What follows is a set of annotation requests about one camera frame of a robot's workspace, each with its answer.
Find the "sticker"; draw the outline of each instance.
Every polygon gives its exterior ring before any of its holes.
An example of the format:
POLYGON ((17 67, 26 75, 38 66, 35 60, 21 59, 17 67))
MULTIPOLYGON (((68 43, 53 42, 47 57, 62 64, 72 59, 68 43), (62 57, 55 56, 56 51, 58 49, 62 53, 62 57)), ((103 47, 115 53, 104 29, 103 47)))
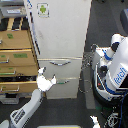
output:
POLYGON ((13 54, 14 58, 28 58, 26 53, 13 54))
POLYGON ((1 58, 5 58, 6 56, 5 56, 5 55, 1 55, 0 57, 1 57, 1 58))
POLYGON ((47 3, 38 3, 37 10, 39 17, 49 17, 49 6, 47 3))
POLYGON ((12 34, 7 34, 9 39, 13 39, 13 35, 12 34))
POLYGON ((13 69, 13 68, 8 68, 9 70, 13 69))

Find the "wooden cabinet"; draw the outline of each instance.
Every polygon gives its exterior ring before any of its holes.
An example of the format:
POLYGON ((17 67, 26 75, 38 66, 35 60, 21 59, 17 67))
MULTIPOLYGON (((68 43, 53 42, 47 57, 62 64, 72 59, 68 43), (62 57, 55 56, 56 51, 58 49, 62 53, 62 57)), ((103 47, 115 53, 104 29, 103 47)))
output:
POLYGON ((37 76, 38 63, 29 30, 12 31, 14 18, 8 21, 8 29, 0 31, 0 94, 30 93, 37 88, 36 80, 7 81, 20 76, 37 76))

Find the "freezer drawer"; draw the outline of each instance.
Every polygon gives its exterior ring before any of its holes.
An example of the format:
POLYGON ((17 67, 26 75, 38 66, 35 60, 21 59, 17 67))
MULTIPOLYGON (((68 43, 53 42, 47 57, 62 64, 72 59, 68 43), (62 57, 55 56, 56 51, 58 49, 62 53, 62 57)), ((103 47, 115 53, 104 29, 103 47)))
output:
POLYGON ((46 67, 44 76, 52 78, 79 77, 82 65, 82 59, 58 59, 58 60, 38 60, 40 68, 46 67))
POLYGON ((34 76, 38 74, 36 65, 21 66, 21 67, 0 67, 0 77, 13 77, 13 76, 34 76))
POLYGON ((0 66, 27 66, 34 65, 31 49, 0 50, 0 66))
POLYGON ((36 81, 27 82, 2 82, 0 93, 28 93, 37 89, 36 81))
POLYGON ((57 83, 46 92, 48 99, 77 98, 79 79, 59 79, 57 83))
POLYGON ((1 31, 0 41, 0 49, 31 48, 28 32, 26 30, 1 31))

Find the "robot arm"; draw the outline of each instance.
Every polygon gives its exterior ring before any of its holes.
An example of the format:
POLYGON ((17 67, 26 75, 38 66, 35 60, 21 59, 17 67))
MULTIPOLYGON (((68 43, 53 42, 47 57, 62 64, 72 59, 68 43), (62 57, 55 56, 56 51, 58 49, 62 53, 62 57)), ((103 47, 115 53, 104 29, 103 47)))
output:
POLYGON ((22 128, 34 114, 34 112, 38 109, 42 102, 42 92, 48 91, 53 84, 56 84, 55 75, 51 81, 46 80, 43 76, 46 68, 41 68, 38 71, 37 76, 37 85, 38 89, 35 89, 32 93, 31 100, 26 103, 19 110, 15 110, 11 113, 10 118, 12 122, 12 128, 22 128))

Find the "refrigerator door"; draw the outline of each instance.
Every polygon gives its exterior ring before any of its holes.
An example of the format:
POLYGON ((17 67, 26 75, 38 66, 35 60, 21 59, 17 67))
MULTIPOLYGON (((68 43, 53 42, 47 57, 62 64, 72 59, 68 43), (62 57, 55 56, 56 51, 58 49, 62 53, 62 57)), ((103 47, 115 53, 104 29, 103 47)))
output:
POLYGON ((31 6, 24 2, 38 59, 83 55, 91 0, 29 0, 31 6))

